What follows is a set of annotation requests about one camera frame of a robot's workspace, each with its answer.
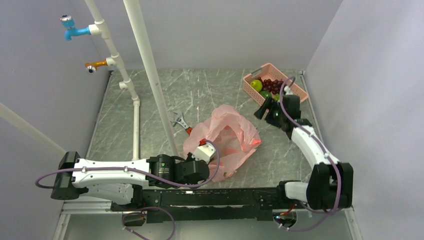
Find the green fake fruit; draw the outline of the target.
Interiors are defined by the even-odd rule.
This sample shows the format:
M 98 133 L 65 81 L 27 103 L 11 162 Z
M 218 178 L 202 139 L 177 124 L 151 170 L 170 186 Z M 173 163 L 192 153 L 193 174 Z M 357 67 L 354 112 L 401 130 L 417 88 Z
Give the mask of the green fake fruit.
M 259 93 L 265 100 L 267 99 L 267 98 L 273 98 L 273 95 L 272 95 L 272 93 L 271 92 L 269 92 L 269 91 L 266 91 L 266 90 L 263 90 L 263 91 L 261 91 L 260 93 Z

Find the yellow green fake mango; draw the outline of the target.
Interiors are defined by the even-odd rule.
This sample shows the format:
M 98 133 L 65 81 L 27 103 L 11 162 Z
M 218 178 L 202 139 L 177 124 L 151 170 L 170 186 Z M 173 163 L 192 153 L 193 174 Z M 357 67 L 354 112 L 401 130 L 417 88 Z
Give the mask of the yellow green fake mango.
M 263 89 L 263 83 L 258 79 L 251 81 L 250 86 L 258 93 Z

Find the purple fake grapes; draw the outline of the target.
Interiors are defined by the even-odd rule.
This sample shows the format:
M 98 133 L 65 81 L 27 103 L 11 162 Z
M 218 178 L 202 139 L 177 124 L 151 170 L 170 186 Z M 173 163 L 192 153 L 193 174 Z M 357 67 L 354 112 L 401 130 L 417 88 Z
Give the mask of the purple fake grapes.
M 280 89 L 284 83 L 283 79 L 272 80 L 270 78 L 262 79 L 258 77 L 257 80 L 260 80 L 263 84 L 263 88 L 261 91 L 268 91 L 273 95 L 278 94 L 280 92 Z

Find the pink plastic bag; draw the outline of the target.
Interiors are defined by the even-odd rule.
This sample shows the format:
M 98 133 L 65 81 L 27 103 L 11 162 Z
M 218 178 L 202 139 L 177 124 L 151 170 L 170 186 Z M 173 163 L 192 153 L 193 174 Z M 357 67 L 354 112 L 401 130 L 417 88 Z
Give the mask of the pink plastic bag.
M 214 183 L 230 178 L 262 143 L 256 127 L 228 104 L 215 108 L 211 117 L 193 128 L 183 143 L 183 152 L 193 153 L 203 139 L 214 142 L 219 151 Z

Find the green fake grapes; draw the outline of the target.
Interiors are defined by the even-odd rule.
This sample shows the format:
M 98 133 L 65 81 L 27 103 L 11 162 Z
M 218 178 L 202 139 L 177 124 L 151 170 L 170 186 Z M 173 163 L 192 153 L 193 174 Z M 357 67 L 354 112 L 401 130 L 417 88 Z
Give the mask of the green fake grapes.
M 276 102 L 280 101 L 280 95 L 277 93 L 272 97 L 273 100 L 275 100 Z

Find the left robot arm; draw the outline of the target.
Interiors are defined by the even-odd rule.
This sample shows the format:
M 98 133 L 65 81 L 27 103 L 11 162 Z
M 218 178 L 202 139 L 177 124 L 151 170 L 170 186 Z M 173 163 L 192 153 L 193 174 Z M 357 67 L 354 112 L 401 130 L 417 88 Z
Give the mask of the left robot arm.
M 145 187 L 197 188 L 209 181 L 215 156 L 215 150 L 198 147 L 186 159 L 159 154 L 134 161 L 93 161 L 69 151 L 59 163 L 50 197 L 67 201 L 84 195 L 137 210 L 144 203 Z

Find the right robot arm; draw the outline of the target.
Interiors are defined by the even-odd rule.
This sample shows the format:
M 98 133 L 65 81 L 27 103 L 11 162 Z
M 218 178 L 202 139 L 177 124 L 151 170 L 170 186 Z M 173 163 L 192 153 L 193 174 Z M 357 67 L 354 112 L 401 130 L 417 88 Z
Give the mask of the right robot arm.
M 353 201 L 354 170 L 340 162 L 320 141 L 312 123 L 301 117 L 300 98 L 283 95 L 280 101 L 267 97 L 254 113 L 258 119 L 281 129 L 297 145 L 311 167 L 308 182 L 281 181 L 275 194 L 276 203 L 289 207 L 294 201 L 308 204 L 312 210 L 334 211 L 350 208 Z

